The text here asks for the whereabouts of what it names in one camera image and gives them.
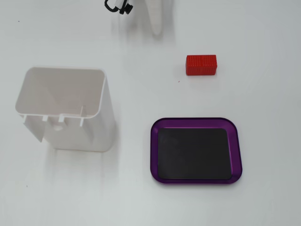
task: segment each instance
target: red block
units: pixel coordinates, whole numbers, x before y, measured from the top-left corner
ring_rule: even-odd
[[[216,55],[194,55],[186,58],[187,75],[215,75]]]

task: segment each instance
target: open box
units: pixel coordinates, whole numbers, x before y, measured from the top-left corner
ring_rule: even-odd
[[[106,74],[101,69],[33,67],[17,103],[24,125],[54,148],[106,151],[115,120]]]

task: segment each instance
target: textured red surface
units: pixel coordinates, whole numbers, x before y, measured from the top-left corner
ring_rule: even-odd
[[[216,55],[194,55],[186,58],[187,75],[215,75]]]

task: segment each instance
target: purple metal tray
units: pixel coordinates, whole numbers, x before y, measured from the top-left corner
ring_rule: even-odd
[[[158,172],[158,133],[162,128],[173,129],[224,129],[227,132],[231,176],[229,179],[161,178]],[[164,118],[156,121],[150,133],[150,171],[163,184],[232,184],[242,174],[242,163],[235,125],[224,118]]]

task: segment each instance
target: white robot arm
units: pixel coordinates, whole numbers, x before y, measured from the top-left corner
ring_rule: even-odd
[[[111,12],[120,14],[129,14],[133,6],[128,3],[128,0],[116,0],[115,8],[110,8],[108,0],[104,1],[104,5]],[[146,6],[150,15],[150,24],[155,35],[159,35],[162,31],[162,0],[145,0]]]

